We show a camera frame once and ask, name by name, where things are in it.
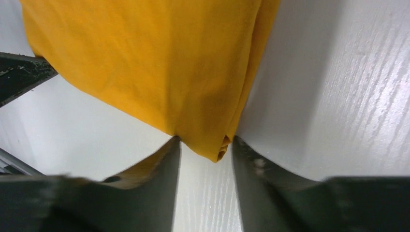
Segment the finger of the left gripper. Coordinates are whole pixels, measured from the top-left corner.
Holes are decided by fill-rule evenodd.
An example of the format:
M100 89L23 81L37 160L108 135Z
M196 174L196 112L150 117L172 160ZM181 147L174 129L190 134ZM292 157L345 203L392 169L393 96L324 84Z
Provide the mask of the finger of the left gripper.
M58 72L44 58L1 52L0 106L5 106L56 75Z

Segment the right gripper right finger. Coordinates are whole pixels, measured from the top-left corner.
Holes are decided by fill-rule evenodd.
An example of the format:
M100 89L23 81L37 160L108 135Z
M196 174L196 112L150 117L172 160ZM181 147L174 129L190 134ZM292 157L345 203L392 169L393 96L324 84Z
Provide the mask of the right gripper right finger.
M336 176L313 181L232 143L236 189L246 232L407 232L407 176Z

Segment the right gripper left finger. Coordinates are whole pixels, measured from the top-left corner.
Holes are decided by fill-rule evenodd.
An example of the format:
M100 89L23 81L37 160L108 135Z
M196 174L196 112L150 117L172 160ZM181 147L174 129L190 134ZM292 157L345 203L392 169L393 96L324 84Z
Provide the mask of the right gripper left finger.
M103 181L67 175L0 174L3 232L169 232L180 139Z

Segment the yellow t shirt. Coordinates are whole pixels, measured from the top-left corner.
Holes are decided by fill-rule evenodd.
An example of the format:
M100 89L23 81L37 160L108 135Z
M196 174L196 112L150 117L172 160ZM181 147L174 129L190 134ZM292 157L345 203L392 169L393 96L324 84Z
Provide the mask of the yellow t shirt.
M35 55L79 90L219 161L277 0L23 0Z

